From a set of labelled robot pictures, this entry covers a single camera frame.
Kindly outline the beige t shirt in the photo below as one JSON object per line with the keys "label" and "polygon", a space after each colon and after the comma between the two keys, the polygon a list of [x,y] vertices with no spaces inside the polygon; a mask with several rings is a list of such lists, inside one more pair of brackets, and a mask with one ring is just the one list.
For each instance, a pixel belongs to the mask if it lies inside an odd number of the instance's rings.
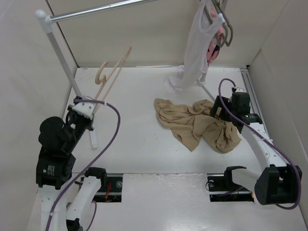
{"label": "beige t shirt", "polygon": [[171,130],[173,136],[191,152],[201,138],[215,151],[225,154],[231,152],[240,142],[238,129],[231,122],[210,116],[214,103],[200,100],[188,106],[173,104],[170,100],[156,98],[154,107],[160,124]]}

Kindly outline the wooden clothes hanger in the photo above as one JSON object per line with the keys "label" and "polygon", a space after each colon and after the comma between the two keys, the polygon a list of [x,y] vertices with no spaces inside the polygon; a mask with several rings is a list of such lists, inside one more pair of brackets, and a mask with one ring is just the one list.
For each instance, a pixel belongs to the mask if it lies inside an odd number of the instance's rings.
{"label": "wooden clothes hanger", "polygon": [[108,87],[106,93],[101,98],[101,100],[104,101],[107,98],[107,96],[108,96],[109,92],[111,91],[113,85],[115,84],[120,72],[122,71],[127,58],[129,57],[131,50],[132,50],[132,47],[129,46],[127,51],[122,55],[122,57],[118,60],[118,62],[115,64],[115,66],[107,74],[104,74],[103,70],[109,64],[109,62],[103,62],[101,64],[99,70],[96,73],[96,77],[95,77],[95,84],[100,85],[100,88],[98,89],[98,91],[97,91],[97,93],[94,97],[95,100],[99,100],[99,96],[100,96],[101,92],[103,91],[106,83],[114,75],[114,72],[117,71],[115,77],[113,78],[113,81],[111,82],[110,86]]}

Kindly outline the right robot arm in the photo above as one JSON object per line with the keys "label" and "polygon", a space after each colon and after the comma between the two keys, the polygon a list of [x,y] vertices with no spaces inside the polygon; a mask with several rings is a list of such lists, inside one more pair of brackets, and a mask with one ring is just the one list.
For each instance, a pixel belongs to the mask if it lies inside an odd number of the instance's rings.
{"label": "right robot arm", "polygon": [[250,112],[249,94],[234,91],[230,98],[217,96],[210,115],[231,122],[238,129],[262,170],[260,175],[255,175],[246,167],[235,167],[236,173],[222,178],[224,187],[232,190],[241,185],[253,189],[261,205],[276,205],[285,210],[296,208],[301,197],[302,171],[273,145],[260,116]]}

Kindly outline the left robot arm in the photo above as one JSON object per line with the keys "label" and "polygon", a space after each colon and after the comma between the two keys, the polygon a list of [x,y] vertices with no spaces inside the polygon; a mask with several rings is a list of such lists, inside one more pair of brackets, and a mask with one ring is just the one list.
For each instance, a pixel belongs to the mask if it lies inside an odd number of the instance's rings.
{"label": "left robot arm", "polygon": [[40,125],[36,183],[43,231],[84,231],[95,194],[107,186],[106,170],[93,167],[93,162],[72,176],[73,150],[85,131],[93,129],[96,103],[81,100],[68,107],[65,120],[53,116]]}

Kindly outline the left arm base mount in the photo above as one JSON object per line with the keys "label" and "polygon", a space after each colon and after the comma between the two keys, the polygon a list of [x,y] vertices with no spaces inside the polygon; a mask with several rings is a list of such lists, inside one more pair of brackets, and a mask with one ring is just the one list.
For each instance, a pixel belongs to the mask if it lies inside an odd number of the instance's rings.
{"label": "left arm base mount", "polygon": [[122,201],[123,174],[88,174],[101,180],[103,183],[96,192],[93,201],[97,203],[120,203]]}

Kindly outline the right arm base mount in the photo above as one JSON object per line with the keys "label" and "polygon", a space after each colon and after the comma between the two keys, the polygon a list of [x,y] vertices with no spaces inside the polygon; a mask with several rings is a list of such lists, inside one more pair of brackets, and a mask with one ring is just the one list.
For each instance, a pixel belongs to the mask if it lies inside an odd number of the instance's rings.
{"label": "right arm base mount", "polygon": [[209,191],[210,202],[254,202],[251,191],[227,182],[224,174],[208,174],[205,188]]}

